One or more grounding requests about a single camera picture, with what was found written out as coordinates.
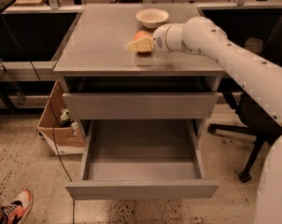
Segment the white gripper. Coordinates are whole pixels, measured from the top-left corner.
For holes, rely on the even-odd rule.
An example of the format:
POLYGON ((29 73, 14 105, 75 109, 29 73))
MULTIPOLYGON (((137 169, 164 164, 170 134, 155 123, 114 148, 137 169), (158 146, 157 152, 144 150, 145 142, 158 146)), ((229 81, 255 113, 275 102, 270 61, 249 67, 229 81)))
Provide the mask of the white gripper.
POLYGON ((143 36, 125 45, 130 52, 152 52, 153 43, 157 51, 161 52, 188 52, 183 42, 183 23, 167 23, 160 26, 153 33, 153 42, 149 36, 143 36))

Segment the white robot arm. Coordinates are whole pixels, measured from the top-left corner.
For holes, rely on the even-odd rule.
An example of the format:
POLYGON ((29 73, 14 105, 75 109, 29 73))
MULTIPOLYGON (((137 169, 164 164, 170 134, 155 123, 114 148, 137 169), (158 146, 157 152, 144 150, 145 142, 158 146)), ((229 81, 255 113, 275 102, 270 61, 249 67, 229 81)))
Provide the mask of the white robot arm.
MULTIPOLYGON (((130 52, 198 52, 217 62, 282 128, 282 67, 228 39, 214 22, 194 17, 168 23, 152 35, 125 45, 130 52)), ((265 159, 258 188, 254 224, 282 224, 282 135, 265 159)))

